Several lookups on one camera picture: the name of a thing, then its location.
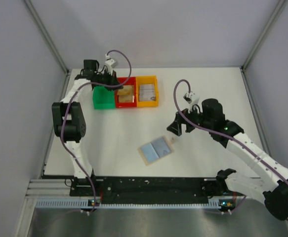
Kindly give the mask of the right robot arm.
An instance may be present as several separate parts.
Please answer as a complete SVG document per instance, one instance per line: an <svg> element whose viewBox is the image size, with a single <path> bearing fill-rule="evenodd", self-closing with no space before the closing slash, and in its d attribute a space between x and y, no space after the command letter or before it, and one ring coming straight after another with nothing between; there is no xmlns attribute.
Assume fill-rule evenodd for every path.
<svg viewBox="0 0 288 237"><path fill-rule="evenodd" d="M235 122L225 118L217 99L206 99L202 105L178 111L166 128L176 136L194 129L206 131L212 139L240 158L256 175L253 179L233 169L221 170L216 176L222 192L237 192L262 203L278 220L288 221L288 168L282 166L255 145Z"/></svg>

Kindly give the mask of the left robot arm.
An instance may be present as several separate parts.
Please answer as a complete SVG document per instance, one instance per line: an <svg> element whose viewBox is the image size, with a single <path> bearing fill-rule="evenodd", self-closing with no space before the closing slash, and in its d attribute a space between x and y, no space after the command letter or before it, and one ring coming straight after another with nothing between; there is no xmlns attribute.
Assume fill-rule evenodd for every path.
<svg viewBox="0 0 288 237"><path fill-rule="evenodd" d="M106 56L102 70L97 60L84 60L83 69L76 75L71 89L60 102L52 104L53 129L65 151L69 153L74 167L74 177L90 177L93 168L89 162L89 151L83 143L90 134L86 120L91 117L94 94L99 94L101 103L114 100L115 91L122 89L124 82L117 79L114 67L117 61Z"/></svg>

